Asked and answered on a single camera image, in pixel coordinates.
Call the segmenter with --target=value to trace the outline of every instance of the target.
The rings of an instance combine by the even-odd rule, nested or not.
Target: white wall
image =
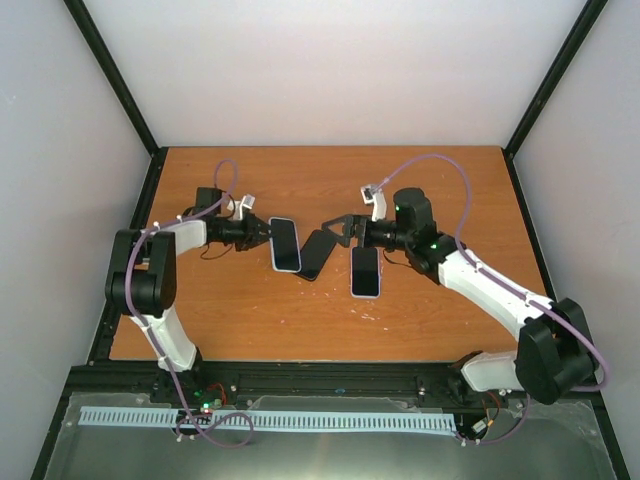
[[[0,478],[29,478],[148,156],[62,1],[0,7]]]
[[[559,294],[613,367],[604,391],[640,478],[640,8],[609,2],[516,157]]]
[[[88,0],[163,145],[506,145],[584,0]]]

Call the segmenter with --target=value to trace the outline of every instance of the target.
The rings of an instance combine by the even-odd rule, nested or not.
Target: metal floor
[[[514,437],[493,446],[463,448],[454,438],[422,434],[256,432],[248,446],[225,450],[203,440],[177,443],[168,428],[75,424],[82,405],[131,406],[136,397],[104,398],[77,397],[71,403],[47,479],[615,478],[593,411],[584,403],[536,405]],[[319,408],[313,400],[297,403],[305,405]],[[372,405],[352,400],[347,410],[371,411]],[[493,428],[504,431],[513,421],[501,413]],[[216,438],[237,442],[243,435],[221,431]]]

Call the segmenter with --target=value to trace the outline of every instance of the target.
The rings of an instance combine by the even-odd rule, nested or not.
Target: phone screen
[[[327,232],[322,230],[311,232],[309,239],[300,251],[302,268],[296,275],[313,282],[320,274],[335,246],[335,238]]]
[[[300,249],[296,224],[288,218],[269,219],[271,230],[271,264],[278,272],[300,271]]]
[[[380,296],[380,261],[377,248],[351,249],[351,295],[366,298]]]

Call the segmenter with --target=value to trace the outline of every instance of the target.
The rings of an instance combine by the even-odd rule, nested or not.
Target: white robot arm
[[[199,188],[196,204],[199,209],[208,207],[221,198],[216,188]],[[169,370],[149,338],[149,331],[166,354],[176,372],[190,370],[198,357],[198,349],[182,328],[175,308],[177,290],[176,257],[210,242],[234,245],[236,250],[248,250],[269,240],[268,225],[251,214],[254,197],[245,195],[241,201],[230,205],[230,217],[218,216],[220,209],[198,220],[177,223],[150,235],[142,249],[142,258],[136,264],[147,268],[134,269],[131,281],[133,304],[145,323],[130,315],[124,295],[124,279],[131,250],[140,236],[138,230],[121,230],[116,234],[109,273],[106,282],[107,299],[119,310],[130,316],[138,325],[158,356],[158,365]]]
[[[598,363],[591,350],[562,326],[566,323],[591,342],[578,304],[569,299],[553,302],[482,264],[465,245],[437,230],[431,203],[419,188],[394,194],[394,220],[381,218],[386,201],[380,188],[366,185],[361,192],[365,205],[374,206],[374,215],[330,220],[322,225],[325,232],[344,247],[357,237],[360,247],[404,251],[414,270],[466,297],[518,341],[517,351],[465,357],[460,373],[472,390],[525,390],[550,404],[584,381],[595,380]],[[341,235],[333,231],[337,224],[343,225]]]

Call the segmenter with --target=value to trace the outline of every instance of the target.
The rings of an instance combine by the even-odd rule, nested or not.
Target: orange wooden surface
[[[521,285],[543,291],[533,252],[498,147],[172,148],[150,221],[166,221],[193,204],[198,186],[212,185],[218,161],[239,165],[234,196],[256,196],[254,213],[296,221],[300,243],[323,221],[370,214],[360,186],[379,183],[405,160],[450,155],[467,170],[473,207],[463,241],[487,264]],[[229,185],[224,167],[221,187]],[[392,195],[421,187],[441,230],[453,234],[464,205],[457,172],[440,160],[403,171],[385,188]],[[223,250],[212,244],[209,254]],[[379,299],[349,293],[349,250],[337,246],[318,280],[306,282],[271,267],[269,245],[204,261],[201,251],[178,259],[177,311],[187,335],[208,360],[455,360],[473,351],[512,348],[500,324],[458,294],[382,261]],[[390,257],[404,261],[401,252]],[[151,347],[129,319],[118,327],[112,359],[151,359]]]

